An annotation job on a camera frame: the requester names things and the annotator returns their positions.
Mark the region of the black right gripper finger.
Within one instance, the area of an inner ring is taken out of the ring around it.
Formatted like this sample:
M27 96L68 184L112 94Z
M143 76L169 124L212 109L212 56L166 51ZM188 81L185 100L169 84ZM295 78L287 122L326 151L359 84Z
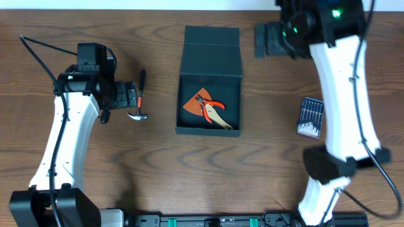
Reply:
M255 53L256 58L258 58L258 59L264 58L266 56L265 42L255 41L254 53Z
M265 41L266 37L266 24L265 23L258 23L255 26L255 41Z

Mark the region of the small claw hammer black handle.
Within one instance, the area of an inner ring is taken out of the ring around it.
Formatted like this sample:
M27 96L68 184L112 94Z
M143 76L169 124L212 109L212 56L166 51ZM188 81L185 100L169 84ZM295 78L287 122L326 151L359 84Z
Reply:
M140 81L139 81L139 94L137 99L137 111L135 114L128 113L128 116L137 121L143 121L148 119L148 115L145 113L141 113L141 106L142 106L142 97L143 97L143 88L145 85L145 78L146 78L146 71L141 70L140 72Z

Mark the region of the red handled cutting pliers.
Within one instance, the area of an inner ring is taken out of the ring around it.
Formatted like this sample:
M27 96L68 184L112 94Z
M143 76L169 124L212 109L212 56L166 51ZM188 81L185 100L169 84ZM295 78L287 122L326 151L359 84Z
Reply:
M199 102L203 116L209 124L213 124L213 119L210 116L216 113L214 107L219 107L222 110L226 109L222 102L207 100L200 95L196 95L195 99Z

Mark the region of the blue precision screwdriver set case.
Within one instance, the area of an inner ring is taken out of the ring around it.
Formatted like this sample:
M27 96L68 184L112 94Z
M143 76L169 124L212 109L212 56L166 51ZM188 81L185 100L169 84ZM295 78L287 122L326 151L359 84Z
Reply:
M300 106L297 133L319 139L324 117L324 103L321 100L305 97Z

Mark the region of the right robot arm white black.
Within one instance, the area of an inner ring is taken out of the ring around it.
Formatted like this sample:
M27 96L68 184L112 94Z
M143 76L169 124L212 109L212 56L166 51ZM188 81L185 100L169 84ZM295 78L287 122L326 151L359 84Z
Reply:
M281 0L278 22L255 28L256 56L287 55L316 65L323 102L308 102L305 134L327 125L322 146L303 152L308 183L291 226L334 226L333 209L361 168L381 169L390 152L373 127L365 76L373 12L362 1Z

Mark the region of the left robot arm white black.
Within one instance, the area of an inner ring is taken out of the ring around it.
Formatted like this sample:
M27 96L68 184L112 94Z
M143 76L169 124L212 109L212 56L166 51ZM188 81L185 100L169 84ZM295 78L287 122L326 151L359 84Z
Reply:
M84 193L84 165L88 141L100 106L95 96L65 94L64 107L55 99L55 116L42 158L28 190L14 191L9 210L18 226L132 226L123 209L99 209Z

